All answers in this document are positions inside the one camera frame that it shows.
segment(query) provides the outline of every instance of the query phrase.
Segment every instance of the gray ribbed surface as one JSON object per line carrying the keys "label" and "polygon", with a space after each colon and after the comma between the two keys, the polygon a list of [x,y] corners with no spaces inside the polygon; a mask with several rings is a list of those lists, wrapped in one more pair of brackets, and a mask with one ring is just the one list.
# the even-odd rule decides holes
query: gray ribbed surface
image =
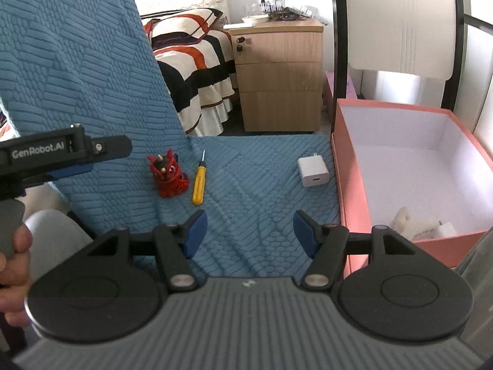
{"label": "gray ribbed surface", "polygon": [[16,362],[26,370],[465,370],[482,362],[457,339],[426,347],[372,339],[328,296],[300,291],[289,278],[246,281],[214,278],[175,294],[151,323],[119,341],[43,340]]}

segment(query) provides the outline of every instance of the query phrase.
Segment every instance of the wooden tabletop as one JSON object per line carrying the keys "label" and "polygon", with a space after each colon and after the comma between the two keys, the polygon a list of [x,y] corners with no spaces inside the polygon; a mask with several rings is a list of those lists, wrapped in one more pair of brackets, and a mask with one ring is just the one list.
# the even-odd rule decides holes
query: wooden tabletop
{"label": "wooden tabletop", "polygon": [[243,35],[252,33],[271,33],[271,32],[320,32],[324,31],[324,26],[316,19],[305,19],[304,21],[271,21],[259,23],[253,27],[241,27],[228,29],[232,35]]}

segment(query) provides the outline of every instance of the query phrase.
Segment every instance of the human hand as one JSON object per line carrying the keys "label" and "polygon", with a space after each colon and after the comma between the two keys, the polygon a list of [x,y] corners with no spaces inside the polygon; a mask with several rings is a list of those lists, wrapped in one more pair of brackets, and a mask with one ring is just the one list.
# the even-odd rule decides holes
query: human hand
{"label": "human hand", "polygon": [[13,327],[26,327],[30,320],[24,307],[24,298],[31,284],[31,256],[29,248],[33,244],[33,235],[28,227],[22,224],[12,238],[15,254],[7,260],[0,253],[0,312]]}

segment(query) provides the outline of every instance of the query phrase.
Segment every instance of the gray pants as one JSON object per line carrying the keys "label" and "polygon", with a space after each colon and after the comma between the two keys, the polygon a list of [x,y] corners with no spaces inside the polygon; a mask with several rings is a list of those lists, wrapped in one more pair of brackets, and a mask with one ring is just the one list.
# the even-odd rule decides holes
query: gray pants
{"label": "gray pants", "polygon": [[[55,210],[32,215],[31,274],[34,279],[78,252],[92,239],[70,218]],[[485,358],[493,355],[493,228],[456,270],[472,287],[474,309],[461,338]]]}

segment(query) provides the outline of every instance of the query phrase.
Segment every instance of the red toy figurine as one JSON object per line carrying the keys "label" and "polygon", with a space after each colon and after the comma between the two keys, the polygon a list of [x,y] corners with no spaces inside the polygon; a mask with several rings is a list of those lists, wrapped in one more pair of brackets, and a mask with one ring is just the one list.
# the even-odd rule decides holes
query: red toy figurine
{"label": "red toy figurine", "polygon": [[147,157],[151,163],[151,171],[154,183],[158,187],[159,196],[173,197],[180,195],[188,189],[188,175],[181,172],[178,164],[178,156],[168,150],[166,157]]}

